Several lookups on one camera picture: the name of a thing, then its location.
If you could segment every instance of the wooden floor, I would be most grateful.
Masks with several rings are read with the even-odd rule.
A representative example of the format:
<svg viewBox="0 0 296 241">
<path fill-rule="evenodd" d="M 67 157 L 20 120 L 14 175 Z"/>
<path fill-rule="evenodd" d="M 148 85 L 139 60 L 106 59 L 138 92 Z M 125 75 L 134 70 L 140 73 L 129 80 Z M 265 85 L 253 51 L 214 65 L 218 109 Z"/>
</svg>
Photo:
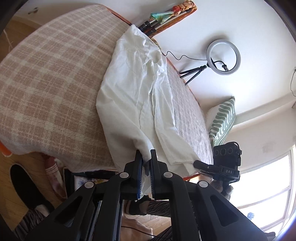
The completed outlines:
<svg viewBox="0 0 296 241">
<path fill-rule="evenodd" d="M 34 28 L 14 20 L 8 23 L 5 30 L 13 47 L 35 31 Z M 8 54 L 8 50 L 8 41 L 5 34 L 2 33 L 0 35 L 0 62 Z M 28 210 L 16 194 L 10 181 L 9 169 L 16 162 L 27 170 L 40 192 L 54 207 L 57 207 L 61 203 L 54 194 L 46 177 L 44 161 L 39 153 L 30 153 L 21 156 L 12 155 L 9 158 L 4 157 L 0 153 L 0 213 L 11 229 L 16 227 Z M 166 217 L 153 215 L 127 215 L 127 217 L 137 219 L 140 223 L 151 227 L 154 235 L 158 235 L 170 226 L 170 218 Z"/>
</svg>

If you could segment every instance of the green striped pillow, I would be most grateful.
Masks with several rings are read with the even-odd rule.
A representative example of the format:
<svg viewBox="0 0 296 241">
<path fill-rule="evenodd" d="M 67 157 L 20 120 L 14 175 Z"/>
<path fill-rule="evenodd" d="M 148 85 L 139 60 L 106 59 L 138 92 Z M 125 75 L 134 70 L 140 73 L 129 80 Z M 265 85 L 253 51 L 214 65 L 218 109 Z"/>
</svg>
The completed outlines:
<svg viewBox="0 0 296 241">
<path fill-rule="evenodd" d="M 206 122 L 210 123 L 207 127 L 212 148 L 214 146 L 222 145 L 230 132 L 235 122 L 234 104 L 235 98 L 233 97 L 209 110 Z M 212 121 L 208 120 L 210 116 L 214 116 Z"/>
</svg>

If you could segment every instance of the camera lens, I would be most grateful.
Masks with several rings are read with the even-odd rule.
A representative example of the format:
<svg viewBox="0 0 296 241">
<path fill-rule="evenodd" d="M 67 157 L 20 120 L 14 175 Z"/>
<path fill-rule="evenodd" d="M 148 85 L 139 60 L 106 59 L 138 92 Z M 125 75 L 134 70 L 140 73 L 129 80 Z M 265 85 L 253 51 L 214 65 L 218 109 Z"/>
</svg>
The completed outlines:
<svg viewBox="0 0 296 241">
<path fill-rule="evenodd" d="M 226 154 L 226 149 L 225 148 L 221 149 L 220 153 L 222 156 L 224 156 Z"/>
</svg>

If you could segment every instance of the shoe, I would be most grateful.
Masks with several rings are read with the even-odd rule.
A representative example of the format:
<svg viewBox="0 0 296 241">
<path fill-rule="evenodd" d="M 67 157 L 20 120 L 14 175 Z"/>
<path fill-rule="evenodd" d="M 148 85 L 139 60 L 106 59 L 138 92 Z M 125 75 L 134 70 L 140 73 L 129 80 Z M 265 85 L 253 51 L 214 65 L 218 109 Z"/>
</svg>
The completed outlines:
<svg viewBox="0 0 296 241">
<path fill-rule="evenodd" d="M 49 212 L 54 210 L 54 206 L 45 199 L 32 178 L 20 164 L 13 164 L 9 174 L 15 191 L 28 209 L 35 209 L 38 205 L 44 205 Z"/>
<path fill-rule="evenodd" d="M 126 214 L 129 215 L 143 215 L 145 216 L 146 213 L 141 212 L 140 210 L 140 204 L 145 202 L 145 201 L 151 201 L 152 199 L 149 198 L 148 195 L 143 196 L 141 199 L 139 199 L 138 201 L 134 201 L 134 200 L 129 200 L 127 202 L 126 205 Z"/>
</svg>

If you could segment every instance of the white cord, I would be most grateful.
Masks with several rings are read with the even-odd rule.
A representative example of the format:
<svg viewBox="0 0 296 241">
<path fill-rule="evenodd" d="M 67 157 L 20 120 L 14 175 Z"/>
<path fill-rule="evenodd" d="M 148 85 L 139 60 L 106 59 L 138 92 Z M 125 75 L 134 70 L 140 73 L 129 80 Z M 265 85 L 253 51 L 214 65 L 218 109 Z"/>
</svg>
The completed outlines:
<svg viewBox="0 0 296 241">
<path fill-rule="evenodd" d="M 9 38 L 8 38 L 8 34 L 7 34 L 7 32 L 5 31 L 5 29 L 3 30 L 3 32 L 4 32 L 5 36 L 6 36 L 7 42 L 8 42 L 8 44 L 9 44 L 8 52 L 10 52 L 11 49 L 13 49 L 13 46 L 12 46 L 12 43 L 13 43 L 13 42 L 10 42 L 10 40 L 9 40 Z"/>
</svg>

